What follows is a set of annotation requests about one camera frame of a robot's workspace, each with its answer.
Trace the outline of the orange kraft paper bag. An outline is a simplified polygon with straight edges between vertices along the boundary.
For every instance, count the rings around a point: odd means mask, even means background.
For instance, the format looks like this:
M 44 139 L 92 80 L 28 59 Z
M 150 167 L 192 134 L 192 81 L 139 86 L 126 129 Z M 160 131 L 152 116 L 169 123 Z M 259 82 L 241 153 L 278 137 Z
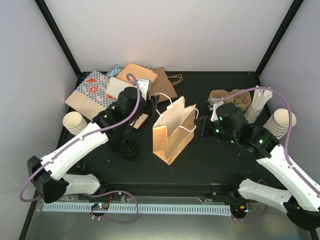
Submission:
M 197 106 L 186 106 L 181 96 L 171 101 L 152 126 L 152 151 L 166 164 L 171 165 L 193 139 L 198 118 Z

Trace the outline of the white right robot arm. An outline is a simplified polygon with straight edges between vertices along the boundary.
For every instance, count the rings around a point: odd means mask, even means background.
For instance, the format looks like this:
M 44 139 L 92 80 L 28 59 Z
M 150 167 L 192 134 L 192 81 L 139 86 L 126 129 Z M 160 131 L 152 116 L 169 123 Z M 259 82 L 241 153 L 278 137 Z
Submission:
M 194 121 L 201 136 L 227 141 L 253 157 L 286 188 L 269 187 L 247 178 L 228 187 L 228 198 L 234 202 L 242 198 L 255 200 L 273 207 L 307 231 L 319 228 L 320 186 L 285 156 L 279 140 L 266 128 L 248 123 L 242 109 L 233 103 L 217 105 L 212 113 L 216 117 L 196 117 Z

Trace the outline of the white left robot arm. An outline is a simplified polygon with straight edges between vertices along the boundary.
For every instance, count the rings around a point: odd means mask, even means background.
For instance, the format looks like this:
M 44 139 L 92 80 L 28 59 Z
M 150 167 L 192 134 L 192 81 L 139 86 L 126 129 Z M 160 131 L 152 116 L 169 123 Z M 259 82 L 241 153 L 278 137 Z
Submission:
M 78 135 L 54 152 L 38 158 L 32 156 L 27 161 L 30 182 L 39 197 L 50 204 L 65 195 L 85 194 L 95 199 L 103 199 L 108 192 L 106 185 L 93 175 L 68 174 L 84 156 L 95 148 L 107 144 L 129 160 L 139 156 L 138 144 L 122 138 L 130 124 L 141 115 L 151 116 L 157 110 L 159 96 L 143 96 L 142 90 L 129 86 L 121 91 L 118 98 L 105 110 L 99 112 Z

